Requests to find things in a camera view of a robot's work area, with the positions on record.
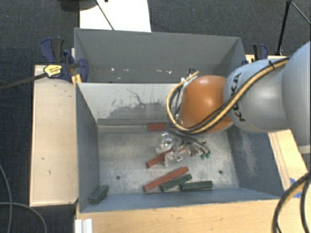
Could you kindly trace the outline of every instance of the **orange object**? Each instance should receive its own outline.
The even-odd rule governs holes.
[[[166,123],[148,123],[148,131],[165,131]]]
[[[224,103],[223,92],[226,80],[226,78],[221,76],[206,75],[193,80],[186,87],[179,113],[180,124],[183,127],[190,128],[202,122],[207,116],[222,106]],[[207,133],[220,131],[231,123],[229,116],[225,116]]]
[[[181,167],[180,169],[177,169],[173,172],[170,172],[170,173],[162,176],[161,178],[144,185],[143,189],[145,192],[148,192],[148,191],[156,188],[157,186],[164,184],[167,181],[171,181],[173,179],[178,178],[179,176],[182,176],[183,174],[187,173],[188,171],[189,171],[189,169],[187,166]]]

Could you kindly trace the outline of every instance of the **black carpet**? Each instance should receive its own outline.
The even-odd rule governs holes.
[[[310,18],[311,0],[293,0]],[[242,38],[246,53],[255,43],[277,50],[286,0],[148,0],[154,32],[229,35]],[[32,76],[33,67],[45,62],[40,42],[51,36],[73,46],[78,27],[78,3],[70,0],[0,0],[0,80],[14,82]],[[310,41],[310,25],[290,8],[282,49],[292,54]],[[32,85],[0,93],[0,164],[11,185],[13,201],[28,203],[32,130]],[[0,202],[7,202],[0,177]],[[73,206],[40,208],[50,233],[73,230]],[[14,208],[13,233],[43,232],[29,211]],[[0,233],[6,232],[8,207],[0,207]]]

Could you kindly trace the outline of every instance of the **green block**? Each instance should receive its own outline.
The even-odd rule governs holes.
[[[182,191],[211,189],[212,187],[213,187],[212,181],[191,182],[191,183],[181,184]]]
[[[107,196],[108,190],[108,185],[98,187],[97,190],[88,198],[88,202],[93,205],[98,204]]]
[[[165,191],[167,191],[167,190],[169,190],[169,189],[171,189],[171,188],[173,188],[175,186],[178,186],[178,185],[180,185],[182,183],[185,183],[185,182],[187,182],[187,181],[189,181],[191,179],[192,179],[191,174],[186,174],[184,176],[178,177],[178,178],[173,179],[171,181],[165,182],[164,184],[161,185],[161,189],[162,189],[163,192],[165,192]]]

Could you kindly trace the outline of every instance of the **orange ball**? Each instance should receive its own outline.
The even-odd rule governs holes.
[[[183,127],[190,128],[202,122],[222,106],[226,80],[221,76],[206,75],[196,78],[185,88],[179,113],[180,124]],[[225,116],[207,133],[223,130],[231,123],[229,116]]]

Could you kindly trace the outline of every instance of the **wooden block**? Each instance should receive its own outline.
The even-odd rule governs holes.
[[[152,166],[154,166],[154,165],[156,165],[156,164],[158,164],[158,163],[164,162],[164,160],[165,160],[165,155],[168,154],[168,153],[171,152],[171,151],[172,151],[172,150],[167,150],[167,151],[161,153],[161,154],[158,155],[157,157],[155,157],[155,158],[151,159],[150,161],[148,161],[148,162],[146,163],[146,166],[147,166],[148,168],[150,168],[150,167],[152,167]]]
[[[213,187],[212,181],[191,182],[191,183],[181,184],[182,191],[211,189],[212,187]]]
[[[148,131],[165,131],[166,123],[148,123]]]
[[[170,173],[162,176],[161,178],[146,184],[143,187],[143,189],[144,189],[145,192],[148,192],[148,191],[156,188],[157,186],[164,184],[167,181],[171,181],[171,180],[173,180],[173,179],[175,179],[175,178],[177,178],[177,177],[187,173],[188,171],[189,171],[189,169],[188,169],[187,166],[181,167],[180,169],[177,169],[177,170],[175,170],[173,172],[170,172]]]
[[[186,174],[186,175],[181,176],[179,178],[165,182],[164,184],[161,185],[161,189],[163,192],[166,192],[167,190],[170,190],[171,188],[178,186],[180,184],[183,184],[183,183],[185,183],[191,179],[192,179],[191,174]]]

